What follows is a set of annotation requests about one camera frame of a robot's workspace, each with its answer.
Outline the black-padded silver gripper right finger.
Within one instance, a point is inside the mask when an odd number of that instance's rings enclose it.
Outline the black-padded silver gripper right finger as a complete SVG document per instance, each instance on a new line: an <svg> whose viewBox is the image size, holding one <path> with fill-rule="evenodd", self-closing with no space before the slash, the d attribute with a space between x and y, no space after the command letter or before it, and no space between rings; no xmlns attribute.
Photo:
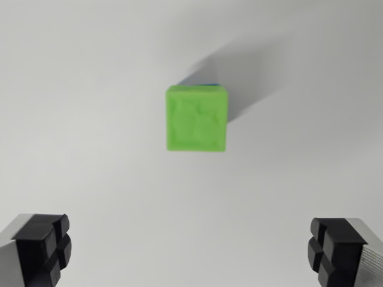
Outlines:
<svg viewBox="0 0 383 287"><path fill-rule="evenodd" d="M359 218L314 218L308 261L323 287L381 287L382 240Z"/></svg>

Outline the black-padded silver gripper left finger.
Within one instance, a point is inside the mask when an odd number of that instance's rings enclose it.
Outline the black-padded silver gripper left finger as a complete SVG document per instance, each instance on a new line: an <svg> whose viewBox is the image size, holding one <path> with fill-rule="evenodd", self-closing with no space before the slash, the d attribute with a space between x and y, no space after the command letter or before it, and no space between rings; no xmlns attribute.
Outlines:
<svg viewBox="0 0 383 287"><path fill-rule="evenodd" d="M67 215L21 213L1 231L1 286L54 287L72 243Z"/></svg>

